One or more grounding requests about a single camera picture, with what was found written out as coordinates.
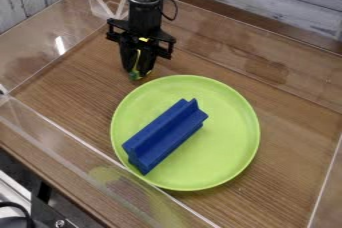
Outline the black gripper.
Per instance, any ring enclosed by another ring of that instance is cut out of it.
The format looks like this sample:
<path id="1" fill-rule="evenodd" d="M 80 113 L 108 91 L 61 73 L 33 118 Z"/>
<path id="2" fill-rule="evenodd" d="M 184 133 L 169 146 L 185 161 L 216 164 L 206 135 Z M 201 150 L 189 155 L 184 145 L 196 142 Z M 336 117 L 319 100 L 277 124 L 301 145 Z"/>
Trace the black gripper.
<path id="1" fill-rule="evenodd" d="M 118 20 L 109 18 L 106 20 L 108 32 L 106 39 L 118 43 L 122 37 L 129 37 L 132 45 L 128 43 L 120 44 L 120 57 L 121 65 L 126 72 L 132 72 L 136 69 L 137 61 L 137 49 L 144 48 L 140 51 L 140 75 L 142 77 L 153 69 L 153 64 L 156 61 L 156 55 L 161 58 L 169 59 L 172 57 L 173 45 L 176 43 L 176 38 L 165 33 L 161 29 L 153 30 L 146 35 L 136 33 L 129 30 L 128 22 L 125 20 Z"/>

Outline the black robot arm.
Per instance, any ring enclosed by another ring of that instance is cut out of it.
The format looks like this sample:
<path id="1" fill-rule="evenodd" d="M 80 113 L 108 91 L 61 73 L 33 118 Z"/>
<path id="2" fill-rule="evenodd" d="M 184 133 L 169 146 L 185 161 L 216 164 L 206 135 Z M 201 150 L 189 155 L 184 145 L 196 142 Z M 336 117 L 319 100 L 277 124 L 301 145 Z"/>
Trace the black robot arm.
<path id="1" fill-rule="evenodd" d="M 106 20 L 106 39 L 118 44 L 122 69 L 132 80 L 150 73 L 157 57 L 172 57 L 176 38 L 161 30 L 161 18 L 173 21 L 177 14 L 164 14 L 162 2 L 128 0 L 128 19 Z"/>

